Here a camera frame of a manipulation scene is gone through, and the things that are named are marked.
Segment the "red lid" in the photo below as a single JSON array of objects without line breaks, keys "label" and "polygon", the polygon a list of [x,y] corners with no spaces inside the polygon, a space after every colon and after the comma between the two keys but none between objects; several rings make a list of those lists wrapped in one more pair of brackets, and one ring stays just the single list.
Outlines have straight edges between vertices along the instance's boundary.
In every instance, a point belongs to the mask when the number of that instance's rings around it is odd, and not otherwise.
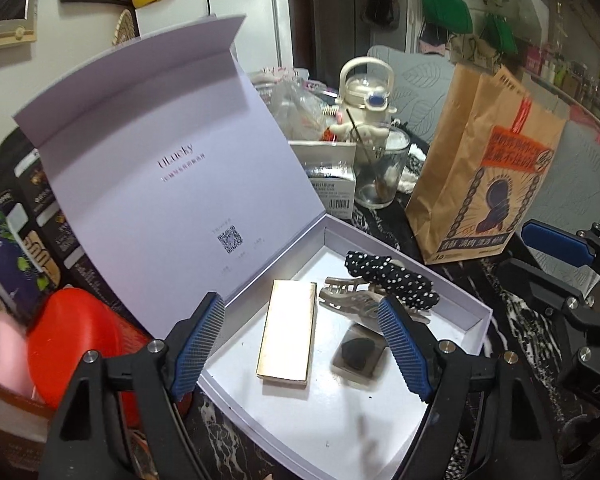
[{"label": "red lid", "polygon": [[[136,335],[135,348],[128,344],[128,332]],[[104,357],[138,350],[149,341],[100,300],[80,288],[64,288],[53,293],[29,332],[27,353],[29,372],[44,401],[58,408],[75,367],[91,349]],[[136,413],[125,412],[134,425]]]}]

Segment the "plastic bag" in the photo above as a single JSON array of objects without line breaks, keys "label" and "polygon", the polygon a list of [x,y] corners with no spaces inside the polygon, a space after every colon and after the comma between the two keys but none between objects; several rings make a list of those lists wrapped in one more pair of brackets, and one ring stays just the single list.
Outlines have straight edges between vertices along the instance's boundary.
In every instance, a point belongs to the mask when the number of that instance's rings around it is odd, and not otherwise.
[{"label": "plastic bag", "polygon": [[321,140],[329,126],[323,104],[299,84],[282,80],[273,88],[269,111],[288,140]]}]

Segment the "white box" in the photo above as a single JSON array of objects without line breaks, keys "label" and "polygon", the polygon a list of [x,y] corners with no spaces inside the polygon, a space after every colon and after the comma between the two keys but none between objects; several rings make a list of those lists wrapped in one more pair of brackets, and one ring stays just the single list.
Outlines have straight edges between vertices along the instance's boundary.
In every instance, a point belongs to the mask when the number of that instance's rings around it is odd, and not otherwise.
[{"label": "white box", "polygon": [[327,276],[347,275],[349,250],[391,255],[433,281],[441,297],[433,333],[473,354],[491,310],[325,213],[229,53],[241,21],[205,20],[111,50],[58,81],[16,120],[40,150],[86,253],[154,336],[189,317],[208,290],[227,300],[199,380],[226,416],[302,478],[388,478],[424,404],[388,351],[374,386],[332,372],[352,320],[321,306],[309,385],[263,384],[255,372],[273,280],[321,286]]},{"label": "white box", "polygon": [[351,220],[353,198],[356,192],[356,175],[353,161],[356,145],[352,142],[317,142],[312,140],[290,140],[289,145],[304,167],[343,165],[349,174],[342,178],[312,176],[309,181],[320,197],[328,214],[342,220]]}]

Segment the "black bag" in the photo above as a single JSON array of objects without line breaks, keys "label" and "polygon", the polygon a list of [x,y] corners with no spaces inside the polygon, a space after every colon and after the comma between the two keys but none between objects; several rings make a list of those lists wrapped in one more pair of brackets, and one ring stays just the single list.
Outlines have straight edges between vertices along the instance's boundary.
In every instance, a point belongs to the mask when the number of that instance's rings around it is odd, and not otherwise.
[{"label": "black bag", "polygon": [[380,28],[396,30],[400,25],[398,0],[368,0],[362,19]]}]

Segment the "brown paper bag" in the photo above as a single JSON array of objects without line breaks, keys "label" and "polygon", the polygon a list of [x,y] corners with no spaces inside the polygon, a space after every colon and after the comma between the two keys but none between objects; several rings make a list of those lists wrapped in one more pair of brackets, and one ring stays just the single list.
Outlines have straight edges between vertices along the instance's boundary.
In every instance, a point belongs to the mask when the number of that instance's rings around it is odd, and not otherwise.
[{"label": "brown paper bag", "polygon": [[405,213],[425,263],[499,254],[554,158],[565,121],[506,69],[456,67]]}]

